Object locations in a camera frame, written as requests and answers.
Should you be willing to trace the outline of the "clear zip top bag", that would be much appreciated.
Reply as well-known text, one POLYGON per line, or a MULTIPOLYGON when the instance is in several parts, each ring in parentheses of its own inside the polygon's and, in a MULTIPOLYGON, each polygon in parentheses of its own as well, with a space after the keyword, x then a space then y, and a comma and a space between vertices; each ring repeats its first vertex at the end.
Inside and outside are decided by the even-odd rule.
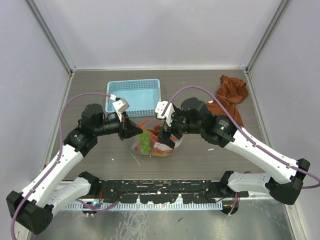
POLYGON ((158 132, 163 128, 163 124, 160 120, 156 118, 151 118, 144 121, 143 123, 138 124, 138 127, 140 127, 143 130, 143 132, 148 132, 150 134, 150 138, 152 141, 151 151, 149 154, 141 154, 139 135, 136 135, 134 137, 134 141, 131 146, 132 151, 140 155, 156 157, 167 157, 173 153, 173 148, 166 146, 158 140, 158 132))

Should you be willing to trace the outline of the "green grape bunch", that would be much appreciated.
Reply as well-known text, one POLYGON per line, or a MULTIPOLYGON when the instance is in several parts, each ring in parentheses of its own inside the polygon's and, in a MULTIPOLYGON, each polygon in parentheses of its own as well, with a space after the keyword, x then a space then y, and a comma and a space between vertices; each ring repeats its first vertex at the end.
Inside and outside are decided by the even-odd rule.
POLYGON ((147 155, 152 150, 152 139, 150 134, 144 131, 139 135, 139 147, 141 154, 147 155))

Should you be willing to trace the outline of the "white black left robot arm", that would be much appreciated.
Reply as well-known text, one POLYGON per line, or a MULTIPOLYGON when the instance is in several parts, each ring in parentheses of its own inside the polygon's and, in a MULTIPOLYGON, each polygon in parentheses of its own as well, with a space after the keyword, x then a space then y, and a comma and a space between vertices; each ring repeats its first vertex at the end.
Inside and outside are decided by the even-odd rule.
POLYGON ((38 235, 68 203, 83 196, 95 198, 100 194, 100 179, 87 171, 80 173, 62 189, 55 189, 69 171, 98 143, 99 136, 117 134, 123 140, 143 132, 129 119, 126 113, 128 103, 119 99, 113 106, 115 117, 108 119, 101 105, 87 105, 77 127, 60 143, 59 151, 47 167, 23 190, 8 194, 6 202, 12 217, 10 230, 13 238, 15 223, 38 235))

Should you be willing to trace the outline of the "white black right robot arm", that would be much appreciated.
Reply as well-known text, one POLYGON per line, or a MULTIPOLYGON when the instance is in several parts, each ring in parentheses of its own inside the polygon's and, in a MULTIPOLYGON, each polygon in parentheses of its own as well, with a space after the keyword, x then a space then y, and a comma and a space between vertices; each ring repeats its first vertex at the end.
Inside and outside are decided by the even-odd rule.
POLYGON ((218 185, 223 196, 258 192, 268 194, 282 204, 293 205, 296 202, 310 167, 306 159, 294 160, 276 152, 243 127, 236 127, 229 117, 213 115, 207 105, 196 97, 185 100, 180 108, 167 101, 159 101, 155 114, 157 119, 164 120, 157 137, 166 146, 176 146, 171 136, 180 139, 184 134, 199 134, 209 144, 237 153, 264 171, 226 171, 218 185))

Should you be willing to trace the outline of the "light blue plastic basket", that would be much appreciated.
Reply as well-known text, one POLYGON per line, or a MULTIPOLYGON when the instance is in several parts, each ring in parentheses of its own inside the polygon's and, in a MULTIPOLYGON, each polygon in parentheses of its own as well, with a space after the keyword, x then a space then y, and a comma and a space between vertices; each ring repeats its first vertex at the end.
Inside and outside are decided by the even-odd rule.
POLYGON ((161 101, 161 85, 158 79, 135 79, 110 81, 106 92, 124 98, 130 118, 152 117, 157 103, 161 101))

